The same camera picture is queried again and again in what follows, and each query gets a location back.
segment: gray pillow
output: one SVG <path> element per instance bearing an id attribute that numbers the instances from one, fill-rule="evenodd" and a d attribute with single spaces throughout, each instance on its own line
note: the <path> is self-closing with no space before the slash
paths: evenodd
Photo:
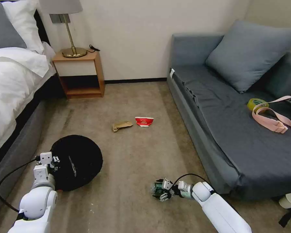
<path id="1" fill-rule="evenodd" d="M 9 21 L 0 3 L 0 48 L 6 47 L 27 48 L 25 42 Z"/>
<path id="2" fill-rule="evenodd" d="M 206 64 L 239 93 L 247 91 L 291 48 L 291 28 L 235 21 Z"/>
<path id="3" fill-rule="evenodd" d="M 291 53 L 284 55 L 264 76 L 267 92 L 276 98 L 291 95 Z"/>

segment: table lamp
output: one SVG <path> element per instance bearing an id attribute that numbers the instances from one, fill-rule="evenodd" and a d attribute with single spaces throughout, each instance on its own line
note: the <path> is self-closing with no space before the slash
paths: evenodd
<path id="1" fill-rule="evenodd" d="M 77 58 L 87 54 L 87 50 L 83 48 L 76 48 L 73 44 L 71 33 L 65 14 L 78 13 L 83 10 L 79 0 L 39 0 L 41 10 L 47 14 L 63 14 L 65 24 L 67 27 L 71 48 L 61 50 L 64 57 Z"/>

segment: brass lamp base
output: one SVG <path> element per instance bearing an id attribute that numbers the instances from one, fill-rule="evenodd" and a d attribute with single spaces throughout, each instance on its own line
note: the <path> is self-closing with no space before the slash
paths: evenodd
<path id="1" fill-rule="evenodd" d="M 87 50 L 83 48 L 76 48 L 74 47 L 75 52 L 73 51 L 73 48 L 63 49 L 61 50 L 61 53 L 66 58 L 77 58 L 77 57 L 83 57 L 87 54 Z"/>

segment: power cord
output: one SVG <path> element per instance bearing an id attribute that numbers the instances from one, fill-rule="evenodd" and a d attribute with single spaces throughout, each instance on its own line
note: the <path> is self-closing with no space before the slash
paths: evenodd
<path id="1" fill-rule="evenodd" d="M 188 176 L 188 175 L 193 175 L 193 176 L 197 176 L 197 177 L 199 177 L 200 179 L 202 179 L 203 181 L 205 181 L 205 182 L 207 182 L 208 183 L 208 181 L 206 181 L 203 177 L 201 177 L 200 175 L 197 175 L 197 174 L 194 174 L 194 173 L 187 173 L 187 174 L 185 174 L 185 175 L 182 175 L 182 176 L 180 176 L 174 183 L 173 183 L 173 185 L 172 185 L 172 187 L 173 186 L 175 186 L 176 185 L 176 183 L 182 178 L 182 177 L 185 177 L 185 176 Z"/>
<path id="2" fill-rule="evenodd" d="M 93 53 L 93 52 L 96 52 L 96 51 L 100 51 L 100 49 L 97 49 L 97 48 L 95 48 L 94 46 L 92 46 L 92 45 L 89 45 L 89 47 L 90 47 L 90 49 L 92 49 L 93 51 L 89 51 L 89 50 L 87 50 L 88 52 L 91 52 L 91 53 Z"/>
<path id="3" fill-rule="evenodd" d="M 17 167 L 16 169 L 14 169 L 13 171 L 11 171 L 10 173 L 8 173 L 7 175 L 5 175 L 5 177 L 3 177 L 2 178 L 2 180 L 0 180 L 0 186 L 1 186 L 1 184 L 3 183 L 3 181 L 8 177 L 8 176 L 10 176 L 13 172 L 15 172 L 15 171 L 17 171 L 18 169 L 20 169 L 20 168 L 22 168 L 22 167 L 24 167 L 24 166 L 26 166 L 26 165 L 28 165 L 28 164 L 30 164 L 30 163 L 32 163 L 32 162 L 34 162 L 34 161 L 37 161 L 37 157 L 36 158 L 34 158 L 33 160 L 30 160 L 29 162 L 27 162 L 27 163 L 25 163 L 25 164 L 23 164 L 23 165 L 21 165 L 21 166 L 19 166 L 19 167 Z M 0 195 L 0 200 L 6 205 L 6 206 L 8 206 L 10 209 L 12 209 L 12 210 L 14 210 L 15 212 L 19 212 L 19 210 L 18 209 L 16 209 L 15 207 L 13 207 L 10 203 L 8 203 L 1 195 Z"/>

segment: bed frame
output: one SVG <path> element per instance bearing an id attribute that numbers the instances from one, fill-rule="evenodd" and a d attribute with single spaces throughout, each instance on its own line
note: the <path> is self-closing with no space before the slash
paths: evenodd
<path id="1" fill-rule="evenodd" d="M 37 22 L 38 33 L 41 40 L 49 44 L 49 39 L 38 11 L 35 12 L 34 17 Z M 0 180 L 16 167 L 30 161 L 35 155 L 44 123 L 44 99 L 53 97 L 53 95 L 50 94 L 52 93 L 52 90 L 54 93 L 59 93 L 57 96 L 63 96 L 63 92 L 56 75 L 52 76 L 35 93 L 33 100 L 17 117 L 16 129 L 0 149 Z M 0 188 L 0 194 L 3 198 L 7 198 L 9 196 L 24 169 L 25 167 L 17 170 L 4 181 Z"/>

